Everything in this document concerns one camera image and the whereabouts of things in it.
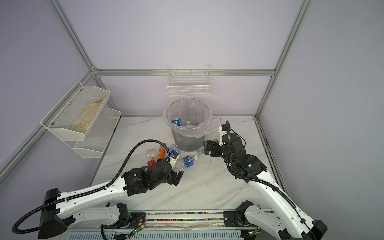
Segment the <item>red cap round bottle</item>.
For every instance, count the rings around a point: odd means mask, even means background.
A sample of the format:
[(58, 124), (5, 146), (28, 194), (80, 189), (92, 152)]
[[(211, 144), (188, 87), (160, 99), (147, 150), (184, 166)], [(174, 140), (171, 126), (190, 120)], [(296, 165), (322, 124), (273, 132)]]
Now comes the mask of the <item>red cap round bottle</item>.
[(156, 160), (156, 158), (154, 158), (154, 159), (151, 159), (147, 162), (147, 166), (151, 167), (151, 166), (155, 165), (156, 163), (157, 163), (157, 160)]

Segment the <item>crushed clear round bottle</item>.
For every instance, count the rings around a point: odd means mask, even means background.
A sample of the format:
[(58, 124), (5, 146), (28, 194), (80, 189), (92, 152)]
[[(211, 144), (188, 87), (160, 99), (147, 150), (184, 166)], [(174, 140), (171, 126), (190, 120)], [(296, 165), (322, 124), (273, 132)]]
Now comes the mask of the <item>crushed clear round bottle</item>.
[(157, 160), (158, 149), (148, 149), (145, 152), (145, 158), (147, 161)]

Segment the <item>clear bottle white cap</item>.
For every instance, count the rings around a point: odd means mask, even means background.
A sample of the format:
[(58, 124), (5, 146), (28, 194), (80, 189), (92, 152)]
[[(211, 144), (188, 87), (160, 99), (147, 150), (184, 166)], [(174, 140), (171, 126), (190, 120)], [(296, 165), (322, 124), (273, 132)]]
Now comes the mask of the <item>clear bottle white cap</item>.
[(205, 154), (205, 148), (204, 146), (201, 146), (197, 149), (197, 155), (204, 155)]

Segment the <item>orange label juice bottle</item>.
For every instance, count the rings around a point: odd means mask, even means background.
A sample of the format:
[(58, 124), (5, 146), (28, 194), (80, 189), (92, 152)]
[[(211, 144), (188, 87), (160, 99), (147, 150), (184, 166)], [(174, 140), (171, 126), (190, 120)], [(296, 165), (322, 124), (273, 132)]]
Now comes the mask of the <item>orange label juice bottle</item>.
[(159, 146), (157, 158), (166, 160), (167, 157), (168, 157), (168, 149), (165, 148), (164, 146)]

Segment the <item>crushed bottle blue label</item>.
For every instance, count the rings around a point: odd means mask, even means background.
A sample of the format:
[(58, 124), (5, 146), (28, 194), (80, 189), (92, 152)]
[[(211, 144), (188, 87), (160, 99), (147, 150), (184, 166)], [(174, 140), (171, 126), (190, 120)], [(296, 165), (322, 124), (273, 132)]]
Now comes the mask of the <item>crushed bottle blue label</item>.
[(171, 159), (174, 159), (174, 160), (177, 160), (180, 156), (180, 153), (181, 153), (181, 150), (179, 148), (179, 146), (173, 144), (173, 145), (170, 145), (168, 147), (168, 150), (170, 152), (170, 158)]

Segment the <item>blue cap water bottle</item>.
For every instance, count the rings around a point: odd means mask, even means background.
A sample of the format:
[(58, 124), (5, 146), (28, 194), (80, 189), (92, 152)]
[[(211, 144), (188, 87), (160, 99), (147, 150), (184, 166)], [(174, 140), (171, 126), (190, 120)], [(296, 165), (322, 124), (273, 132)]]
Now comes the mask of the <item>blue cap water bottle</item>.
[(172, 116), (171, 117), (171, 123), (177, 126), (183, 125), (183, 120), (180, 116)]

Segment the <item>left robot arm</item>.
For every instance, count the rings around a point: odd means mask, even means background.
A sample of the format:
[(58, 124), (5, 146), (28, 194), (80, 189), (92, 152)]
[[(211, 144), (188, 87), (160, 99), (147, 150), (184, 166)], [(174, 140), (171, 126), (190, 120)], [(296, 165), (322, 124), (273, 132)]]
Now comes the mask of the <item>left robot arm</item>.
[(152, 166), (131, 169), (118, 175), (113, 183), (106, 182), (74, 192), (62, 193), (58, 189), (47, 191), (38, 238), (53, 238), (75, 227), (102, 225), (107, 229), (122, 229), (138, 226), (144, 221), (145, 214), (131, 215), (128, 206), (123, 203), (104, 208), (99, 205), (143, 194), (165, 183), (177, 186), (184, 171), (175, 172), (174, 165), (175, 161), (160, 159)]

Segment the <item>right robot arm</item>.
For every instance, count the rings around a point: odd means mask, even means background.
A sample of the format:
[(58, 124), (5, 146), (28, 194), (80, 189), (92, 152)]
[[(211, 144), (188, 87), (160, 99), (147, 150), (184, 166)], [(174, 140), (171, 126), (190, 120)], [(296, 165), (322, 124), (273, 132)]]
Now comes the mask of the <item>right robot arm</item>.
[(205, 155), (222, 158), (227, 170), (237, 180), (252, 186), (270, 205), (275, 216), (254, 207), (250, 201), (237, 208), (241, 225), (255, 225), (277, 240), (320, 240), (328, 228), (302, 211), (277, 184), (266, 165), (246, 152), (242, 138), (236, 133), (220, 133), (217, 141), (204, 141)]

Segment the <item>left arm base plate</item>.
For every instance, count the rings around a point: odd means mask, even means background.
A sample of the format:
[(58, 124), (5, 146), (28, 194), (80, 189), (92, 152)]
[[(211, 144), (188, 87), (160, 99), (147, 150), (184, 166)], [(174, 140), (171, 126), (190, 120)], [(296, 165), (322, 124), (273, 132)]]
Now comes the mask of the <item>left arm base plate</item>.
[(144, 223), (147, 214), (145, 212), (128, 213), (127, 215), (120, 215), (118, 221), (111, 225), (113, 229), (135, 229), (139, 223)]

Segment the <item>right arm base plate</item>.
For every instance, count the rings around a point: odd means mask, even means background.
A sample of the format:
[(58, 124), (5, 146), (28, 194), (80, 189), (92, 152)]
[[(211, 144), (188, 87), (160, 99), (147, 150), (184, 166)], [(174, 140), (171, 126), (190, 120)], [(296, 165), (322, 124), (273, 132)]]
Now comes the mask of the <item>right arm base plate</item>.
[(224, 211), (225, 227), (248, 227), (249, 222), (243, 211)]

